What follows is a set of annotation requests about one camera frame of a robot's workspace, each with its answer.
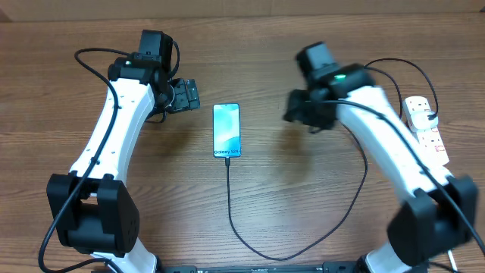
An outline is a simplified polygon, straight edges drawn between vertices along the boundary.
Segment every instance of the power strip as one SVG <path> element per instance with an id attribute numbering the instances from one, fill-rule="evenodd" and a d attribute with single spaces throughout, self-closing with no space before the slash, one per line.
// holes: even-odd
<path id="1" fill-rule="evenodd" d="M 438 117 L 431 121 L 428 118 L 433 112 L 427 99 L 422 96 L 408 97 L 402 103 L 402 109 L 412 135 L 426 153 L 442 166 L 448 163 L 445 144 L 438 131 Z"/>

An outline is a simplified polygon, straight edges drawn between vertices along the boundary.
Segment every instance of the blue phone screen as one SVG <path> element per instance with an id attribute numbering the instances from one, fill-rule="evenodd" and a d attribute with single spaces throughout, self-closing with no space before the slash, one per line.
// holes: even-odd
<path id="1" fill-rule="evenodd" d="M 239 105 L 214 105 L 214 156 L 241 156 Z"/>

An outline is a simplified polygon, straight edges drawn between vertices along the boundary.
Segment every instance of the white robotic arm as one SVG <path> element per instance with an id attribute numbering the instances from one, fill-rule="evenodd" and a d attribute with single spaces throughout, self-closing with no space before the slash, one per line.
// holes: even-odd
<path id="1" fill-rule="evenodd" d="M 105 174 L 112 174 L 114 180 L 121 180 L 126 186 L 128 164 L 133 148 L 145 119 L 155 106 L 155 98 L 150 84 L 141 84 L 139 80 L 118 79 L 111 81 L 111 84 L 116 89 L 120 107 L 110 137 L 99 156 L 99 163 L 89 177 L 101 179 Z M 78 177 L 84 175 L 90 159 L 105 135 L 113 113 L 113 104 L 113 95 L 108 90 L 105 107 L 91 139 L 69 172 L 77 171 Z"/>
<path id="2" fill-rule="evenodd" d="M 385 114 L 406 138 L 436 180 L 443 186 L 448 184 L 447 177 L 451 176 L 451 173 L 424 154 L 417 140 L 392 109 L 382 88 L 363 86 L 349 92 L 348 97 L 343 100 L 356 102 Z M 393 183 L 401 202 L 415 198 L 417 189 L 427 193 L 436 189 L 430 179 L 422 173 L 421 167 L 411 156 L 405 144 L 386 122 L 372 113 L 351 105 L 338 105 L 336 112 L 339 121 L 364 144 L 382 172 Z M 406 265 L 396 255 L 389 242 L 369 253 L 365 262 L 370 273 L 402 273 L 411 269 L 411 266 Z"/>

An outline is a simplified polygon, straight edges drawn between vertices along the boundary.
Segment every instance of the smartphone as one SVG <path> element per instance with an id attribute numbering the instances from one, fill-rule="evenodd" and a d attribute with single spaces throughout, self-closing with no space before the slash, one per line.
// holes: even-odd
<path id="1" fill-rule="evenodd" d="M 241 156 L 241 123 L 237 103 L 214 105 L 214 157 Z"/>

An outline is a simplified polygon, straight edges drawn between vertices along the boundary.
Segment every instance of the green led light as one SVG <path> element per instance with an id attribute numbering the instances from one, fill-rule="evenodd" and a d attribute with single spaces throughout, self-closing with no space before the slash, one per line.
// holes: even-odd
<path id="1" fill-rule="evenodd" d="M 343 80 L 345 79 L 347 76 L 344 75 L 344 74 L 338 74 L 338 75 L 335 75 L 335 80 Z"/>

